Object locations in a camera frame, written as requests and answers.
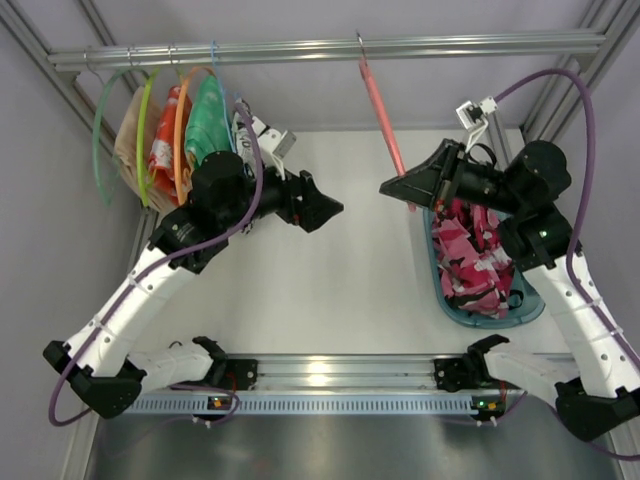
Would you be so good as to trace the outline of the pink camouflage trousers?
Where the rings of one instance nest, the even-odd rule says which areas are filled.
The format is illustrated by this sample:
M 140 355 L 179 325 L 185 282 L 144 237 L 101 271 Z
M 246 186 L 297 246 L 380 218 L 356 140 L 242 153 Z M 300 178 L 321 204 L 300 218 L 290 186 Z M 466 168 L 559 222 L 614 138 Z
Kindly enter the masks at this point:
M 431 238 L 445 301 L 467 314 L 503 319 L 515 265 L 498 235 L 492 210 L 455 199 L 434 214 Z

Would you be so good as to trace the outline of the pink plastic hanger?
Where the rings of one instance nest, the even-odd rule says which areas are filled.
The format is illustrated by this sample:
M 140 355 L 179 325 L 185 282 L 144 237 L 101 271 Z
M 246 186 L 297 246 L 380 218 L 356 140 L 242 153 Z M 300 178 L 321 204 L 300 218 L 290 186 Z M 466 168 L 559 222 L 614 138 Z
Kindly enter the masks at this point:
M 391 120 L 386 110 L 382 94 L 378 87 L 373 71 L 369 65 L 364 40 L 359 31 L 356 31 L 356 38 L 361 51 L 361 57 L 359 60 L 359 71 L 361 74 L 361 78 L 365 84 L 370 103 L 374 110 L 380 132 L 386 144 L 390 158 L 393 162 L 396 174 L 398 176 L 402 176 L 406 173 L 406 168 L 403 162 L 401 151 L 392 127 Z

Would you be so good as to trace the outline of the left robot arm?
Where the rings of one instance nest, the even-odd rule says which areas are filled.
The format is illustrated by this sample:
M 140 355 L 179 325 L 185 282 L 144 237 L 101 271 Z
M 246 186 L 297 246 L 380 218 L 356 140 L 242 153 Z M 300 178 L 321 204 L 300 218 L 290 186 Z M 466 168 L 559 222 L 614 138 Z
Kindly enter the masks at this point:
M 185 382 L 218 387 L 228 356 L 214 340 L 197 336 L 156 353 L 132 348 L 168 300 L 193 281 L 254 220 L 275 214 L 307 233 L 341 213 L 341 202 L 323 194 L 311 173 L 279 176 L 263 167 L 245 172 L 230 151 L 205 157 L 191 177 L 186 202 L 151 234 L 120 287 L 78 333 L 52 341 L 45 360 L 89 411 L 104 419 L 125 412 L 141 395 Z

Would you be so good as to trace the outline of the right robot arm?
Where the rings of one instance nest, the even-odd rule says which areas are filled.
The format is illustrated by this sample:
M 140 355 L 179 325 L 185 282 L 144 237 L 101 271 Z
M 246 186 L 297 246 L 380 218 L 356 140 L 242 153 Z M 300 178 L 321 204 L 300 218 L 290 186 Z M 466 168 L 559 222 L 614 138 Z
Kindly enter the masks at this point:
M 555 364 L 508 346 L 494 334 L 448 360 L 438 386 L 454 392 L 504 381 L 552 407 L 564 427 L 589 442 L 639 415 L 639 361 L 598 299 L 586 257 L 570 240 L 576 227 L 554 202 L 571 184 L 567 160 L 551 142 L 525 145 L 507 168 L 469 161 L 445 139 L 424 162 L 383 182 L 381 194 L 430 211 L 454 199 L 502 212 L 497 232 L 506 254 L 537 292 L 577 364 L 570 377 Z

